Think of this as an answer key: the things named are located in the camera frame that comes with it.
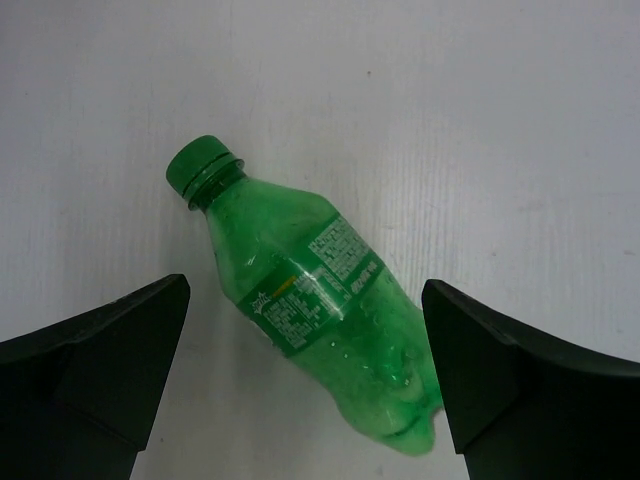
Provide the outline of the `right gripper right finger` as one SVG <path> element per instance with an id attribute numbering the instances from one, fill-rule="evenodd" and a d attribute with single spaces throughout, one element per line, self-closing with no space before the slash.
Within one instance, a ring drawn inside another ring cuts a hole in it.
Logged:
<path id="1" fill-rule="evenodd" d="M 639 365 L 561 340 L 442 280 L 423 314 L 472 479 L 636 479 Z"/>

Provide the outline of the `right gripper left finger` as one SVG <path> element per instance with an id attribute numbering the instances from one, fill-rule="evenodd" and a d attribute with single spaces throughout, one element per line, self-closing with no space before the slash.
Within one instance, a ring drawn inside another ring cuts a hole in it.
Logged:
<path id="1" fill-rule="evenodd" d="M 127 479 L 147 447 L 190 299 L 171 274 L 1 344 L 1 476 Z"/>

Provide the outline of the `green plastic bottle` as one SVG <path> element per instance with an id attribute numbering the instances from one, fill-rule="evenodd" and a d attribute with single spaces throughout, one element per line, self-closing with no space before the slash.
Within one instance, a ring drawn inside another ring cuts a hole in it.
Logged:
<path id="1" fill-rule="evenodd" d="M 421 309 L 324 197 L 246 175 L 211 135 L 166 178 L 207 221 L 224 295 L 358 433 L 429 453 L 442 398 Z"/>

